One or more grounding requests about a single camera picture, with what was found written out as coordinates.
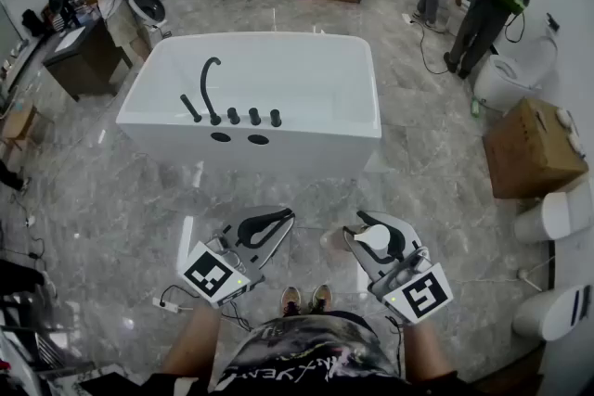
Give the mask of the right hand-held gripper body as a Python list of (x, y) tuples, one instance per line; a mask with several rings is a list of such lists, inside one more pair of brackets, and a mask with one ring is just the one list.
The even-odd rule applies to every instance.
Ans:
[(416, 325), (453, 300), (440, 263), (426, 247), (415, 249), (370, 287), (377, 300), (408, 324)]

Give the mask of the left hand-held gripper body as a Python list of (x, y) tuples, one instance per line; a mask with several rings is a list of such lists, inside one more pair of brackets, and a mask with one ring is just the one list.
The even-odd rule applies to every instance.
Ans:
[(264, 230), (263, 224), (229, 225), (210, 240), (192, 244), (194, 223), (184, 222), (178, 275), (211, 307), (222, 307), (265, 281), (256, 262), (260, 246), (252, 242)]

